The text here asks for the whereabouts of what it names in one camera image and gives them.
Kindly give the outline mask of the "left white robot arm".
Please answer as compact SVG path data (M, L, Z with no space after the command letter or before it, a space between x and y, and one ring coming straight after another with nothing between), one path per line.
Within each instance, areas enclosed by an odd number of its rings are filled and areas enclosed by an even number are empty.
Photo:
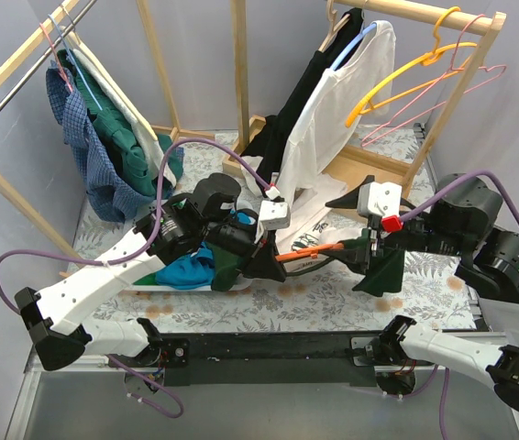
M290 224L290 206L275 187L259 210L237 209L240 185L213 173L192 192L172 196L98 259L60 282L15 296L42 367L63 369L85 354L133 358L143 367L165 361L162 336L146 318L94 320L93 312L125 288L182 257L209 250L210 288L231 290L241 279L284 281L276 232Z

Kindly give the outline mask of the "white t shirt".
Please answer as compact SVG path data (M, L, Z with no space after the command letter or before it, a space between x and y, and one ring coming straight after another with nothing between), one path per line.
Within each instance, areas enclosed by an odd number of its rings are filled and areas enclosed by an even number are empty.
M326 68L287 139L276 181L281 197L292 203L299 189L315 186L316 177L345 147L358 120L345 127L356 103L394 70L396 36L386 20L332 71Z

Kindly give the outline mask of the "orange hanger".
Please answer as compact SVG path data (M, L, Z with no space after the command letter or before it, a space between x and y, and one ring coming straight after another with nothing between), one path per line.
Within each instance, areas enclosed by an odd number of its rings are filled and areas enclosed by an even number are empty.
M295 250L293 252L285 253L277 255L275 258L277 261L283 263L286 261L293 261L297 259L315 259L318 257L320 253L323 253L325 250L333 249L333 250L339 250L343 249L344 245L342 243L335 243L335 244L323 244L318 245L314 247L304 247L298 250Z

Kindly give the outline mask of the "white plastic basket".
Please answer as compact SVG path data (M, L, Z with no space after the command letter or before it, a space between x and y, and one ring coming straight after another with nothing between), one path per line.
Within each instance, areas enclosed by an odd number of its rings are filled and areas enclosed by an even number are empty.
M256 215L237 211L236 200L219 193L198 201L188 192L169 199L148 250L164 267L133 284L164 291L230 290L242 274L256 232Z

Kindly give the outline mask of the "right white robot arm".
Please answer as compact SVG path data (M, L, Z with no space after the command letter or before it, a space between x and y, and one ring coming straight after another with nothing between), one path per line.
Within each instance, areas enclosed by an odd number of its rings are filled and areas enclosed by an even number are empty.
M450 174L420 205L402 199L401 187L367 177L329 202L368 221L361 236L326 254L362 275L359 289L394 292L403 277L403 255L418 252L456 257L456 274L476 292L507 337L503 346L438 332L415 319L394 317L359 355L378 363L425 361L466 375L492 389L519 412L519 231L496 220L508 193L487 170Z

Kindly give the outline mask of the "dark green t shirt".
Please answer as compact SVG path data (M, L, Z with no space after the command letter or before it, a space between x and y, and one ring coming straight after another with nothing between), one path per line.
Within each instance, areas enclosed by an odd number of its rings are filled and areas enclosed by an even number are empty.
M277 232L273 242L278 255L323 244L341 243L343 240L359 239L361 226L337 228L331 226L327 218L329 209L325 203L345 194L347 185L327 174L320 174L315 179L315 186L306 189L293 202L291 224ZM320 270L334 259L319 254L317 258L302 258L283 262L286 280L300 277Z

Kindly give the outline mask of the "teal blue t shirt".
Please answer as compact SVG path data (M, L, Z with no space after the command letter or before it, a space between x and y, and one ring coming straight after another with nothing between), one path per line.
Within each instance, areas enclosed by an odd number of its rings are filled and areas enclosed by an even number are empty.
M156 274L158 286L175 291L208 289L227 292L240 285L244 277L233 257L220 256L203 242L197 251L182 256Z

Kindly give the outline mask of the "yellow hanger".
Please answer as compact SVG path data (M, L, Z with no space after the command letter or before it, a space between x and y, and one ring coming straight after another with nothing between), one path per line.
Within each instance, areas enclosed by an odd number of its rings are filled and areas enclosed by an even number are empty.
M435 40L433 48L422 54L421 56L410 60L405 63L400 68L396 69L388 76L379 81L369 92L367 92L353 107L353 109L348 114L345 120L345 127L350 127L359 116L364 116L369 113L373 113L376 110L382 109L384 106L389 105L397 100L402 99L406 95L412 94L421 90L423 87L428 86L431 82L427 81L420 85L414 86L410 89L407 89L403 92L394 94L390 97L383 98L381 100L378 99L378 95L381 92L389 92L394 80L402 76L404 73L410 71L412 68L417 66L428 67L436 62L438 62L446 52L450 50L454 50L456 48L456 44L448 44L445 46L441 45L441 37L439 33L439 28L443 24L443 22L450 17L455 12L460 12L461 9L459 6L452 6L446 12L442 13L437 19L436 23L433 27L433 38Z

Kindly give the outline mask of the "light blue hanger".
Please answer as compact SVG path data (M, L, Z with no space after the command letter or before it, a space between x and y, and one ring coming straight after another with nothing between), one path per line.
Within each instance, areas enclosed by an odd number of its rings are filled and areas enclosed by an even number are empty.
M353 38L347 46L342 49L339 55L335 58L335 60L330 65L330 69L332 71L336 71L343 63L343 60L355 49L358 44L363 40L363 38L368 35L370 32L375 31L377 28L377 24L372 22L367 27L363 28L358 35Z

